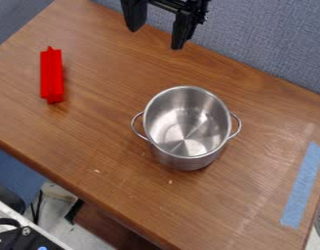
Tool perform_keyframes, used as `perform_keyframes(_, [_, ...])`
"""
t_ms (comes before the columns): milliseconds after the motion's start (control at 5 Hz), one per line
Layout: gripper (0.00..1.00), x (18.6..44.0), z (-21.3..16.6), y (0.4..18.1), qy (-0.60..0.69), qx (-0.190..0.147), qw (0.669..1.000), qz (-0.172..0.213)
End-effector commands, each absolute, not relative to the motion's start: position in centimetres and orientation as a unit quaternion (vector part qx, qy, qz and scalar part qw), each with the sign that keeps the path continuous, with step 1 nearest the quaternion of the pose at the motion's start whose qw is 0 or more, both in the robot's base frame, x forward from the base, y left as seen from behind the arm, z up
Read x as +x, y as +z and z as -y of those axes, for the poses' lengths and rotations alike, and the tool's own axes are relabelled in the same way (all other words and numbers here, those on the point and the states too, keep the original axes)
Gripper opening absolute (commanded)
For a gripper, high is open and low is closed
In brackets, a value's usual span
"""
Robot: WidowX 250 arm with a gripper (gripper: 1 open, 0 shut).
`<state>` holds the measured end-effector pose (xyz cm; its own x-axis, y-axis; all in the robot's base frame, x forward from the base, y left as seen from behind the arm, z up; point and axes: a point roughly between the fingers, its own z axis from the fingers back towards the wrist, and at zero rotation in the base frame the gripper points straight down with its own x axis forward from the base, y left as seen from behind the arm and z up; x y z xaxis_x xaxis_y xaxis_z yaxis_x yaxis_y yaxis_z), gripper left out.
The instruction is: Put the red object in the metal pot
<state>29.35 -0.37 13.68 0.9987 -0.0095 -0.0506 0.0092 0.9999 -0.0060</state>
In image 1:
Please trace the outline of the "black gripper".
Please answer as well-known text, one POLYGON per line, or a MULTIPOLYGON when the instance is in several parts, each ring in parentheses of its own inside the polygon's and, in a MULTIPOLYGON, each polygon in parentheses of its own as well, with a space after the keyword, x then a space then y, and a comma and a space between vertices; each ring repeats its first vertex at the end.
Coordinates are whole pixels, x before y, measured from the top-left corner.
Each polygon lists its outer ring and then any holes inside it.
POLYGON ((180 50, 191 38, 198 23, 206 22, 211 0, 120 0, 130 31, 136 32, 147 20, 147 4, 176 14, 172 31, 172 49, 180 50))

